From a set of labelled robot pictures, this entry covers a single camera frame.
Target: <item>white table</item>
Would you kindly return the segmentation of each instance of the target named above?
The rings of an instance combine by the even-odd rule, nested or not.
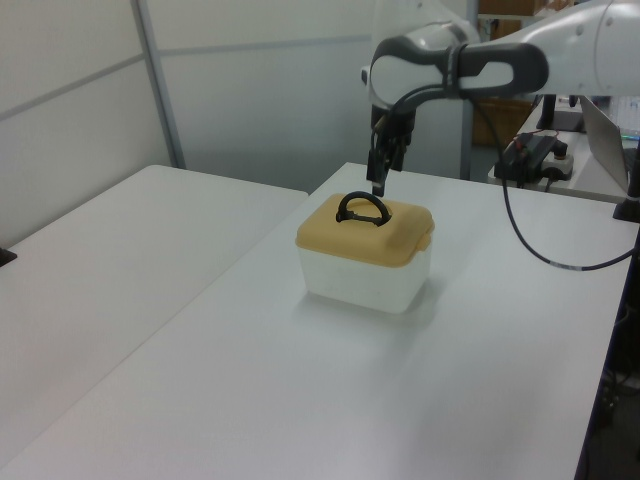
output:
[[[571,108],[566,103],[556,102],[556,111],[581,112],[580,103]],[[542,113],[542,102],[536,107],[533,113],[527,118],[519,130],[522,132],[536,131],[536,124],[540,120]],[[555,131],[541,132],[542,134],[555,135]],[[626,198],[626,192],[620,188],[611,175],[593,157],[589,148],[589,140],[583,133],[560,132],[558,139],[566,143],[567,152],[574,157],[573,175],[567,181],[557,181],[551,185],[549,191],[561,195],[571,195],[574,197],[600,200],[602,202],[619,203]],[[624,148],[633,148],[637,142],[624,141]],[[487,175],[487,183],[499,185],[502,180],[495,177],[494,169],[491,168]],[[529,190],[544,191],[547,186],[547,179],[543,178],[537,183],[527,183],[525,188]]]
[[[148,167],[0,268],[0,466],[307,195]]]
[[[392,172],[389,198],[436,222],[418,301],[393,316],[309,295],[296,230],[364,177],[344,166],[0,479],[572,480],[628,262],[555,269],[499,188]],[[557,260],[635,240],[611,204],[512,197]]]

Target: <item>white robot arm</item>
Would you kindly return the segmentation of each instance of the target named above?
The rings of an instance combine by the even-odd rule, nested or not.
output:
[[[368,179],[381,193],[386,171],[402,168],[415,109],[430,99],[638,94],[638,27],[640,1],[592,0],[479,44],[473,26],[439,0],[380,0],[376,48],[362,79],[372,128],[387,125],[382,151],[370,152]]]

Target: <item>storage box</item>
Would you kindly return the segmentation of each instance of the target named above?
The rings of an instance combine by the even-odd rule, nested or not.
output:
[[[478,13],[532,17],[547,3],[546,0],[480,0]]]
[[[479,0],[478,13],[533,17],[543,8],[562,10],[573,4],[574,0]]]
[[[307,289],[401,313],[429,274],[433,230],[424,207],[382,203],[365,192],[333,195],[298,229]]]
[[[524,100],[487,98],[478,100],[478,103],[496,127],[503,147],[511,143],[531,113],[531,102]],[[473,144],[495,146],[491,130],[480,113],[475,110],[473,112]]]

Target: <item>cable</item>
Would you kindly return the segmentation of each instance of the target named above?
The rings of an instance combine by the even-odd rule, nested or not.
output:
[[[591,465],[589,462],[589,446],[584,445],[584,480],[589,480],[589,470],[591,469]]]
[[[556,181],[556,179],[553,177],[553,175],[551,175],[551,176],[549,177],[549,180],[547,181],[547,186],[546,186],[546,187],[544,187],[544,193],[549,193],[549,189],[551,188],[551,184],[552,184],[553,182],[555,182],[555,181]]]
[[[491,121],[491,119],[489,118],[489,116],[487,115],[487,112],[485,112],[485,110],[480,106],[480,104],[474,100],[473,98],[468,98],[468,100],[471,102],[471,104],[475,107],[475,109],[478,111],[478,113],[480,113],[480,116],[483,118],[483,120],[485,121],[485,123],[487,124],[487,127],[489,127],[489,130],[491,131],[491,135],[493,136],[493,141],[495,143],[496,149],[498,151],[498,158],[500,160],[500,162],[502,164],[506,165],[506,161],[504,160],[504,155],[502,153],[502,147],[500,145],[500,138],[498,136],[498,132],[496,131],[496,127],[493,124],[493,122]],[[593,271],[593,270],[600,270],[606,267],[610,267],[612,265],[615,265],[617,263],[622,262],[623,260],[626,260],[627,258],[631,257],[632,255],[636,254],[637,251],[635,248],[629,250],[627,253],[624,253],[622,255],[620,255],[619,257],[616,257],[612,260],[609,260],[607,262],[603,262],[603,263],[598,263],[596,265],[588,265],[588,266],[575,266],[575,265],[567,265],[564,263],[560,263],[560,262],[555,262],[553,260],[549,260],[548,258],[542,256],[541,254],[539,254],[531,245],[529,245],[529,243],[524,239],[524,237],[522,236],[522,233],[520,232],[520,229],[518,228],[518,225],[516,224],[516,221],[513,217],[513,212],[511,211],[511,202],[509,201],[509,191],[507,188],[507,179],[505,176],[502,177],[502,191],[504,194],[504,203],[505,203],[505,207],[507,208],[507,214],[509,215],[509,221],[511,222],[511,226],[513,227],[514,232],[516,233],[516,235],[518,236],[518,239],[520,240],[520,243],[522,243],[522,245],[524,245],[524,247],[529,250],[529,252],[536,257],[538,260],[541,260],[542,262],[551,265],[552,267],[556,267],[556,268],[561,268],[563,270],[573,270],[573,271],[578,271],[578,272],[589,272],[589,271]]]

